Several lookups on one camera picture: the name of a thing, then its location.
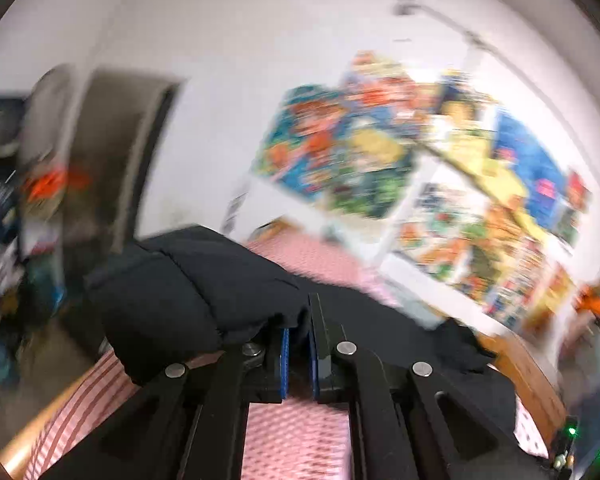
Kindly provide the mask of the clear bag of clothes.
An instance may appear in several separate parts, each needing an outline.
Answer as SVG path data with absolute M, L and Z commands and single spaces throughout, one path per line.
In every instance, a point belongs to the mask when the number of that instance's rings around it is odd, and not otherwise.
M 579 419 L 579 439 L 600 444 L 600 320 L 565 339 L 558 358 L 559 391 L 569 415 Z

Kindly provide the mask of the city unicorn drawing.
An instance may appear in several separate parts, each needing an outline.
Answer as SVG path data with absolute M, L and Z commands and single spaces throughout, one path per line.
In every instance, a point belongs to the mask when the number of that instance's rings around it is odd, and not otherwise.
M 507 328 L 514 328 L 527 313 L 545 267 L 542 244 L 526 237 L 519 246 L 512 270 L 498 284 L 488 315 Z

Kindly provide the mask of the grey door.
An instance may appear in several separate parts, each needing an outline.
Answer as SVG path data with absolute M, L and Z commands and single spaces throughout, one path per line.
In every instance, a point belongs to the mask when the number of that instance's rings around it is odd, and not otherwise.
M 97 262 L 132 240 L 151 159 L 180 85 L 134 70 L 94 71 L 69 152 L 73 182 L 61 228 L 66 263 Z

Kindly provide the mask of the blue sea beach drawing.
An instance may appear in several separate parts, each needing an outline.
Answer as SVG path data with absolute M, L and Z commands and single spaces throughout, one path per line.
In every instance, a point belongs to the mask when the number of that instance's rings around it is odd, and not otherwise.
M 540 228 L 550 230 L 567 178 L 528 128 L 504 110 L 495 116 L 489 157 L 513 173 L 526 192 L 524 210 Z

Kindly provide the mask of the landscape dinosaur drawing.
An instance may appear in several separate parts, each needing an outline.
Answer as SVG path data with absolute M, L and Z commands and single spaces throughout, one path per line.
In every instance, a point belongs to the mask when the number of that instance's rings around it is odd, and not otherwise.
M 462 229 L 466 257 L 454 287 L 484 306 L 488 295 L 513 269 L 526 232 L 503 206 L 490 204 Z

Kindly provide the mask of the mermaid girl drawing lower left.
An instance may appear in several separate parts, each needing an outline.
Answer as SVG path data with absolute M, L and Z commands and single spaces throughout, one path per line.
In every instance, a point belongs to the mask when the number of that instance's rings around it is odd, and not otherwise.
M 335 171 L 335 148 L 349 114 L 341 91 L 305 84 L 289 90 L 253 171 L 313 202 Z

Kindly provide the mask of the red white checkered quilt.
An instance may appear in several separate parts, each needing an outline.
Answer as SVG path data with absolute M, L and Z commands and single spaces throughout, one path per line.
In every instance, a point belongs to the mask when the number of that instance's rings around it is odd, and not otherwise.
M 284 229 L 258 237 L 247 247 L 294 273 L 351 286 L 386 306 L 399 305 L 373 268 L 315 236 Z M 23 477 L 40 478 L 137 390 L 114 352 L 105 353 L 46 422 Z M 348 416 L 299 398 L 281 404 L 253 404 L 245 445 L 245 479 L 342 479 L 348 454 Z

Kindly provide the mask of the blond boy drawing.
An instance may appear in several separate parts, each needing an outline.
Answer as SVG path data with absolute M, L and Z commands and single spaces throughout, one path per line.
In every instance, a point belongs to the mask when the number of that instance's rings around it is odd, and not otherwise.
M 372 125 L 350 129 L 336 144 L 326 207 L 383 219 L 402 200 L 416 165 L 416 144 Z

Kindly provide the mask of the standing electric fan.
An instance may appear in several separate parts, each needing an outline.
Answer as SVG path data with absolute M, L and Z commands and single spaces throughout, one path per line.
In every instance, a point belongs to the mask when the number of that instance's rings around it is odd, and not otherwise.
M 38 80 L 27 98 L 18 150 L 26 204 L 51 200 L 66 184 L 58 151 L 73 90 L 73 69 L 69 64 L 60 64 Z

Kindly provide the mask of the yellow bear drawing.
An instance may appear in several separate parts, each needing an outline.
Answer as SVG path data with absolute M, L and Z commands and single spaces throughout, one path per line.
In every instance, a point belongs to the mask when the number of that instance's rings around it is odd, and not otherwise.
M 559 312 L 573 289 L 573 281 L 564 266 L 555 266 L 550 282 L 535 306 L 535 329 L 542 332 Z

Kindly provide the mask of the yellow moon drawing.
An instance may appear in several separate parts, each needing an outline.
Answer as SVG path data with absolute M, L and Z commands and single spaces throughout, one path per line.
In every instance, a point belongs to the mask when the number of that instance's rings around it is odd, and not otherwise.
M 489 155 L 500 103 L 474 88 L 469 75 L 453 70 L 434 85 L 422 140 L 457 164 Z

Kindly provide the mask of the black padded jacket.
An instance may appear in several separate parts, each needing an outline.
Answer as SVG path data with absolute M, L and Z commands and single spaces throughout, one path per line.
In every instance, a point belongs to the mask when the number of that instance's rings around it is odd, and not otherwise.
M 105 336 L 134 384 L 175 362 L 244 344 L 269 320 L 305 334 L 309 296 L 326 318 L 385 363 L 426 361 L 495 426 L 516 427 L 514 384 L 490 367 L 494 353 L 452 318 L 425 328 L 351 286 L 293 274 L 203 226 L 134 240 L 85 279 Z

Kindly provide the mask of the fruit juice drawing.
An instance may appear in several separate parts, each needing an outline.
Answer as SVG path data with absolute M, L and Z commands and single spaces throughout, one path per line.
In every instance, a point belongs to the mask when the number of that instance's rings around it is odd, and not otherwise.
M 426 182 L 399 224 L 392 251 L 452 284 L 468 258 L 470 240 L 484 233 L 488 205 L 485 195 L 467 185 Z

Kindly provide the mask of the orange girl drawing upper left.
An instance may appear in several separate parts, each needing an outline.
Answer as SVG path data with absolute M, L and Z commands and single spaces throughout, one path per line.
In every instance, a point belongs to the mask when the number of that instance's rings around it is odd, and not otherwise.
M 388 56 L 358 52 L 343 76 L 341 92 L 356 116 L 370 118 L 396 136 L 417 138 L 426 126 L 424 89 Z

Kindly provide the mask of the pink apple print bedsheet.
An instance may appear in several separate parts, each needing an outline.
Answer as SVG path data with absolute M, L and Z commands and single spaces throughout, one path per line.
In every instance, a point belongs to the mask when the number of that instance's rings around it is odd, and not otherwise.
M 538 427 L 529 413 L 522 404 L 520 397 L 516 396 L 516 422 L 514 436 L 518 442 L 518 446 L 526 453 L 547 458 L 548 452 L 545 442 L 539 432 Z

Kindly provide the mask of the red haired boy drawing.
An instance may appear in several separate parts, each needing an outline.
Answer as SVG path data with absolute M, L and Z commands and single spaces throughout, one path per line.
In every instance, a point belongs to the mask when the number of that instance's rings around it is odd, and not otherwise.
M 571 248 L 576 244 L 582 216 L 588 212 L 588 202 L 591 193 L 585 186 L 584 180 L 571 170 L 568 174 L 566 194 L 560 204 L 558 220 L 554 226 L 554 234 Z

